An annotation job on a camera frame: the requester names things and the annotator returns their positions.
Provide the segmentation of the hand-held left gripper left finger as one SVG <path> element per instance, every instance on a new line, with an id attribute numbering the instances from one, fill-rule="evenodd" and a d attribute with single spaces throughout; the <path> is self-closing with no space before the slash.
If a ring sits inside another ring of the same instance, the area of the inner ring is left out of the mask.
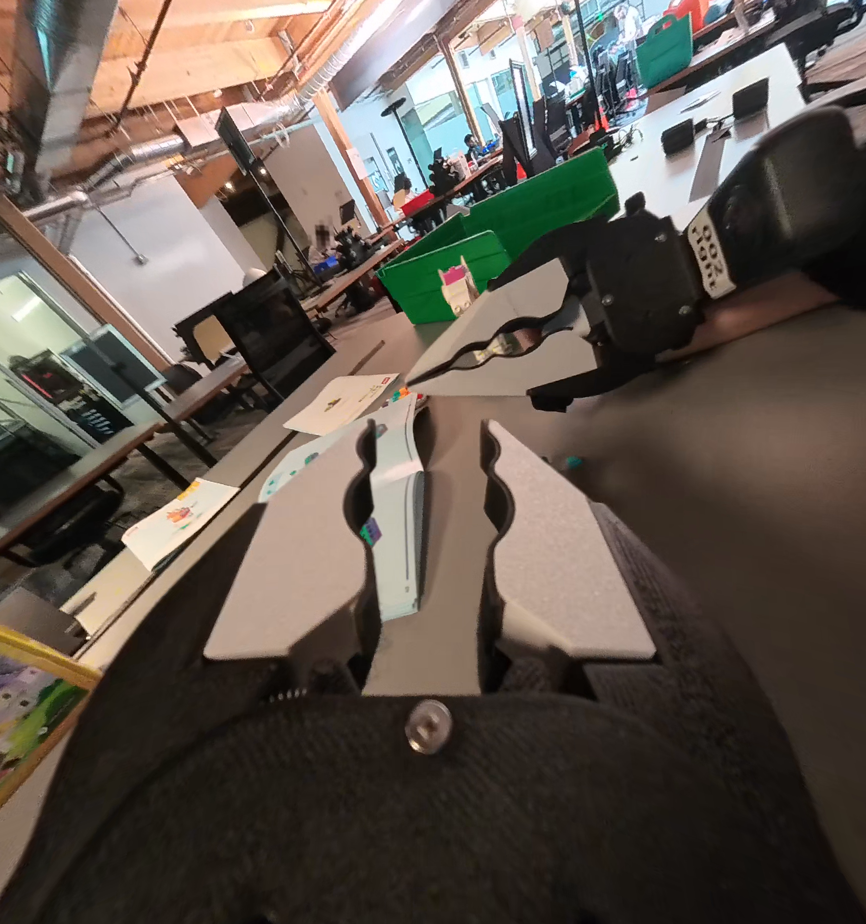
<path id="1" fill-rule="evenodd" d="M 373 556 L 377 425 L 344 428 L 255 505 L 255 532 L 204 648 L 213 663 L 277 659 L 295 687 L 324 664 L 366 684 L 381 636 Z"/>

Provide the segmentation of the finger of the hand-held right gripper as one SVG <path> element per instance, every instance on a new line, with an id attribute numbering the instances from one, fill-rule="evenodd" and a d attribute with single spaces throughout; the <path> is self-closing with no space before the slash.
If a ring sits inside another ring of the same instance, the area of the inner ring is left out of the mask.
<path id="1" fill-rule="evenodd" d="M 519 354 L 488 353 L 484 359 L 475 357 L 475 353 L 486 351 L 500 334 L 518 334 L 524 329 L 541 331 L 547 321 L 562 311 L 568 283 L 566 271 L 555 259 L 497 290 L 484 292 L 428 348 L 416 365 L 421 372 L 434 373 L 452 368 L 472 369 L 492 357 L 516 357 L 529 352 L 552 334 L 542 335 L 537 343 L 527 343 Z M 410 372 L 405 374 L 405 381 Z"/>
<path id="2" fill-rule="evenodd" d="M 411 391 L 439 398 L 525 398 L 530 389 L 594 371 L 598 361 L 588 340 L 571 330 L 548 336 L 516 357 L 497 356 L 472 369 L 406 375 Z"/>

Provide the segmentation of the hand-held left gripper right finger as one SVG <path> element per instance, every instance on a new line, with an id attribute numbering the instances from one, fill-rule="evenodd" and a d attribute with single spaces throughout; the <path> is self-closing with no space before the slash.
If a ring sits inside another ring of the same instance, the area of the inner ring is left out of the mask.
<path id="1" fill-rule="evenodd" d="M 482 618 L 509 659 L 652 661 L 656 645 L 587 498 L 495 420 L 481 424 L 496 534 Z"/>

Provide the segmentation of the pink and white lego model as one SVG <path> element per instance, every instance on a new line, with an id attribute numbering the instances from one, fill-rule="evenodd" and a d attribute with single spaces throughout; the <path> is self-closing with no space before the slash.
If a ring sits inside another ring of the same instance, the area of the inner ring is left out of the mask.
<path id="1" fill-rule="evenodd" d="M 480 298 L 480 291 L 468 263 L 461 256 L 457 263 L 440 269 L 438 274 L 444 302 L 454 318 L 461 317 Z"/>

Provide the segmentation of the yellow-edged lego set box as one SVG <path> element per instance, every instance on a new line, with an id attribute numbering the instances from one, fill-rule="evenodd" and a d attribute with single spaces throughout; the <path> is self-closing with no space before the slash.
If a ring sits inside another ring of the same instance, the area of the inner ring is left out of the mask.
<path id="1" fill-rule="evenodd" d="M 0 624 L 0 808 L 71 731 L 101 679 Z"/>

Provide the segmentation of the person's right hand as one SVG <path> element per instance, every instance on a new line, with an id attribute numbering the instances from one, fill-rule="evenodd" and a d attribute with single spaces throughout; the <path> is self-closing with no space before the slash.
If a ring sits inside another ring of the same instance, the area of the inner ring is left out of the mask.
<path id="1" fill-rule="evenodd" d="M 656 363 L 687 359 L 839 301 L 804 273 L 785 273 L 713 302 L 704 309 L 703 321 L 689 343 L 659 353 Z"/>

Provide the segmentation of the green plastic bin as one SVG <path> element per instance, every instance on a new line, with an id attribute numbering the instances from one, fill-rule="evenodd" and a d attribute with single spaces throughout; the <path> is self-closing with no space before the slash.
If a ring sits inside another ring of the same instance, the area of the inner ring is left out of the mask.
<path id="1" fill-rule="evenodd" d="M 455 214 L 377 271 L 393 305 L 416 326 L 452 321 L 441 273 L 465 262 L 479 289 L 507 269 L 515 252 L 473 214 Z"/>
<path id="2" fill-rule="evenodd" d="M 607 158 L 592 149 L 474 205 L 463 226 L 467 236 L 494 233 L 515 259 L 550 231 L 613 218 L 620 207 Z"/>

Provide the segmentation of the white booklet with orange picture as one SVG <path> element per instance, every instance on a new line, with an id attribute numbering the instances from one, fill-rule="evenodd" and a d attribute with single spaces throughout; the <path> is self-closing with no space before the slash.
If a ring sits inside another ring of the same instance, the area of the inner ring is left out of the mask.
<path id="1" fill-rule="evenodd" d="M 124 547 L 153 571 L 182 550 L 238 493 L 219 482 L 194 479 L 172 501 L 129 526 L 122 537 Z"/>

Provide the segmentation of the open light blue instruction booklet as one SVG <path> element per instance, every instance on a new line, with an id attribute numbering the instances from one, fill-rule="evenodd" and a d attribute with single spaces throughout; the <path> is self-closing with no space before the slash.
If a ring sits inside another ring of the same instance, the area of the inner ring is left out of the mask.
<path id="1" fill-rule="evenodd" d="M 417 414 L 406 402 L 372 415 L 373 509 L 359 529 L 373 557 L 381 623 L 419 609 L 425 468 L 416 445 Z"/>

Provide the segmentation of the black floor lamp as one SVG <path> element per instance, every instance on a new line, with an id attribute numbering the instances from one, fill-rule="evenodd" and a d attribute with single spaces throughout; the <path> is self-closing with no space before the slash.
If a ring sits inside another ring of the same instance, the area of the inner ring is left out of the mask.
<path id="1" fill-rule="evenodd" d="M 427 193 L 427 179 L 407 131 L 408 115 L 413 110 L 409 94 L 395 94 L 381 111 L 388 135 L 384 141 L 386 156 L 393 172 L 393 205 L 402 211 L 404 203 Z"/>

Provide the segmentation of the white booklet with yellow picture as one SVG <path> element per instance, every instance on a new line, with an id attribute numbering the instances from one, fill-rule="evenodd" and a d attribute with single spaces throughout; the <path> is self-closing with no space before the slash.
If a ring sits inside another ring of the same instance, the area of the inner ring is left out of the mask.
<path id="1" fill-rule="evenodd" d="M 349 375 L 331 380 L 283 426 L 295 433 L 326 436 L 354 422 L 399 382 L 397 373 Z"/>

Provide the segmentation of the green fabric bag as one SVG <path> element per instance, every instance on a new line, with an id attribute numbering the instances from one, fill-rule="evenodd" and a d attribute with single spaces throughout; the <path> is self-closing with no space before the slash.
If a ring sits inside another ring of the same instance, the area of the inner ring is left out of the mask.
<path id="1" fill-rule="evenodd" d="M 648 29 L 636 46 L 641 85 L 653 90 L 689 66 L 693 57 L 692 17 L 667 14 Z"/>

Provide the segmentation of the brown wooden table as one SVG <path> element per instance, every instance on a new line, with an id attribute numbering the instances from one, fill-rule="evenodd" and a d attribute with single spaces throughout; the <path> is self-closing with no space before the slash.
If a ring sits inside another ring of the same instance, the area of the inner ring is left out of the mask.
<path id="1" fill-rule="evenodd" d="M 150 461 L 167 479 L 181 490 L 189 485 L 185 478 L 150 448 L 156 434 L 173 432 L 207 468 L 213 468 L 218 459 L 205 445 L 199 444 L 175 423 L 150 422 L 132 425 L 117 433 L 111 440 L 91 450 L 75 464 L 53 476 L 46 484 L 14 503 L 0 515 L 0 555 L 13 548 L 17 541 L 35 525 L 41 523 L 54 509 L 85 491 L 88 487 L 107 479 L 134 452 Z"/>

